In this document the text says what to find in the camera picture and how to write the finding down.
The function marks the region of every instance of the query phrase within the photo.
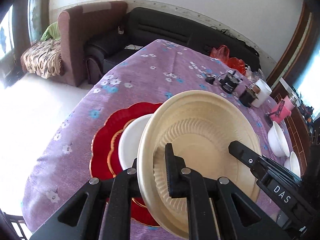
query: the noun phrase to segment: patterned blanket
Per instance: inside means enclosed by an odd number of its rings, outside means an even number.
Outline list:
[[[24,72],[36,73],[43,78],[62,74],[60,40],[39,41],[21,56]]]

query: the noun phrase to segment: red scalloped charger plate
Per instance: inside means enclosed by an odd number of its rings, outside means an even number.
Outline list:
[[[122,132],[134,119],[154,113],[161,105],[162,103],[136,103],[129,108],[114,112],[106,120],[104,126],[92,140],[92,158],[89,167],[92,177],[101,180],[111,179],[122,171],[118,158],[118,144]],[[159,226],[149,213],[142,198],[132,199],[131,218],[146,226]]]

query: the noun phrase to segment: beige plastic plate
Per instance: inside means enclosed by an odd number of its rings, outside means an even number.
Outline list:
[[[142,198],[154,219],[167,231],[188,238],[185,198],[169,197],[164,146],[204,177],[228,177],[256,201],[259,188],[250,169],[229,154],[238,140],[259,155],[260,145],[246,117],[226,99],[207,91],[175,95],[147,123],[138,150],[137,171]]]

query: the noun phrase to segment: white bowl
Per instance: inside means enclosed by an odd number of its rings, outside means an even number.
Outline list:
[[[123,131],[118,146],[118,156],[123,170],[132,167],[134,159],[138,155],[138,148],[147,122],[153,114],[143,115],[132,121]]]
[[[166,143],[186,166],[204,177],[228,177],[256,201],[259,187],[250,169],[228,151],[238,140],[261,155],[257,136],[246,117],[229,101],[207,91],[187,91],[162,104],[143,131],[137,159],[142,198],[153,218],[167,231],[188,238],[185,198],[168,193],[164,159]]]
[[[290,156],[290,150],[284,133],[275,121],[268,131],[268,142],[273,154],[277,157]]]
[[[298,177],[301,176],[300,173],[300,165],[299,160],[295,152],[290,153],[290,158],[288,158],[285,163],[284,167],[286,167],[289,171],[292,171],[294,174],[296,174]]]

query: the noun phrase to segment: floral tablecloth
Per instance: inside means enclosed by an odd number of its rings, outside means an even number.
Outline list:
[[[244,107],[238,96],[249,81],[232,95],[218,82],[204,80],[204,73],[220,75],[229,68],[184,46],[156,40],[110,70],[81,100],[63,122],[30,174],[23,198],[23,217],[31,231],[44,223],[68,198],[90,179],[91,141],[105,120],[115,111],[138,102],[161,103],[186,90],[207,90],[233,103],[248,119],[258,135],[262,154],[284,164],[271,152],[265,113],[276,105],[268,98],[260,108]],[[285,123],[281,123],[289,148],[292,144]],[[279,208],[260,192],[257,204],[268,215]],[[131,239],[175,239],[163,228],[150,228],[132,220]]]

